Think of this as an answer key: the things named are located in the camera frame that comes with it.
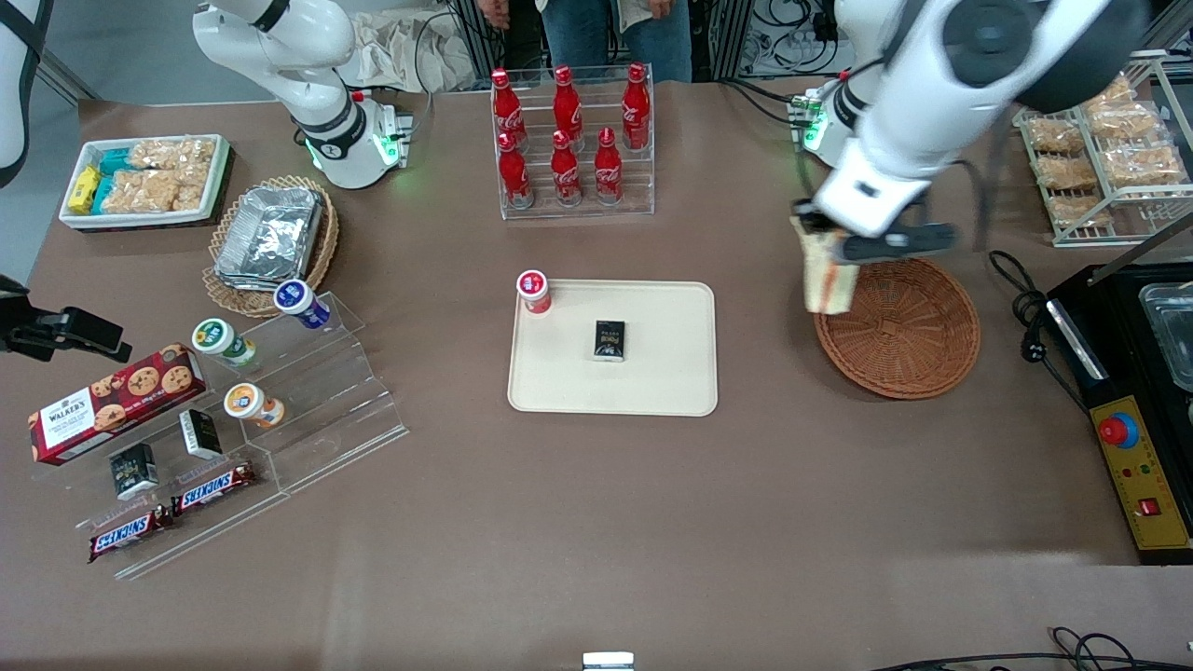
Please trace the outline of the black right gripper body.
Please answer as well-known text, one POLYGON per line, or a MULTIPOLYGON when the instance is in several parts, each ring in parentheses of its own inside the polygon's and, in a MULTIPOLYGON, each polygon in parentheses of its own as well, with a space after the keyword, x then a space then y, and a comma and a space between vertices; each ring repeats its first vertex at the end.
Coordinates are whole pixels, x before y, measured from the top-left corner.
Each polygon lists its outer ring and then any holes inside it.
POLYGON ((1 349, 48 362, 57 351, 72 347, 62 336, 64 313, 35 307, 27 294, 24 284, 1 275, 1 349))

